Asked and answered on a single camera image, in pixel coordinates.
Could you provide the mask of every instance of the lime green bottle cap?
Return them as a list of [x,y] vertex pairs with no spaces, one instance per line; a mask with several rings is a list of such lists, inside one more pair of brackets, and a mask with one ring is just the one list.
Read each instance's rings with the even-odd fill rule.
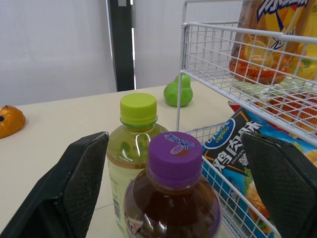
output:
[[120,120],[128,125],[147,125],[157,119],[157,100],[147,93],[131,93],[120,100]]

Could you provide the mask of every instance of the plastic bottle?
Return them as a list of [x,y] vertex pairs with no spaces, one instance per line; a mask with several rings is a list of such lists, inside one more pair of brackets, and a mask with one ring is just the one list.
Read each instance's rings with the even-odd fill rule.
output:
[[156,135],[167,131],[157,124],[157,101],[147,93],[132,93],[120,101],[123,125],[111,133],[107,148],[108,169],[116,221],[126,237],[123,198],[131,180],[148,161],[148,145]]
[[[245,0],[239,27],[301,36],[314,1]],[[292,57],[282,54],[281,51],[295,53],[299,45],[298,42],[285,42],[278,37],[242,33],[236,34],[235,41],[243,44],[233,45],[229,65],[230,71],[235,73],[232,75],[240,81],[261,84],[277,84],[284,80],[284,73],[290,71]]]
[[202,147],[182,132],[166,132],[149,145],[149,161],[124,199],[129,238],[213,238],[220,203],[201,176]]

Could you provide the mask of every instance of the orange fruit toy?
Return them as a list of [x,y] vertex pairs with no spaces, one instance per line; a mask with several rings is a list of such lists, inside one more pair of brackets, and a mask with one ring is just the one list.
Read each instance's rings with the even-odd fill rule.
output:
[[12,135],[23,128],[25,116],[13,106],[4,106],[0,110],[0,139]]

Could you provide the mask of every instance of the purple bottle cap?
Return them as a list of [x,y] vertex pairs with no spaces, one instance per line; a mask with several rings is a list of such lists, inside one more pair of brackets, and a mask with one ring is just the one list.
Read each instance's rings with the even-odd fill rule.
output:
[[187,187],[199,180],[202,146],[189,134],[165,132],[154,137],[148,149],[148,174],[163,186]]

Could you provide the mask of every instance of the table surface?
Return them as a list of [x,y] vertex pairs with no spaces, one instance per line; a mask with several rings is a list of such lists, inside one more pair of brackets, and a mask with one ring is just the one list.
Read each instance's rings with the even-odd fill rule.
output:
[[[192,83],[194,98],[181,109],[180,131],[189,131],[226,121],[233,111],[227,99],[206,86]],[[163,97],[164,87],[140,89],[90,97],[74,98],[18,107],[27,121],[14,135],[0,139],[0,232],[19,208],[35,183],[61,158],[67,146],[77,139],[100,131],[111,133],[120,126],[119,101],[132,92],[154,95],[158,102],[158,123],[176,130],[175,107]],[[105,163],[103,180],[88,238],[120,238]],[[220,238],[231,238],[221,227]]]

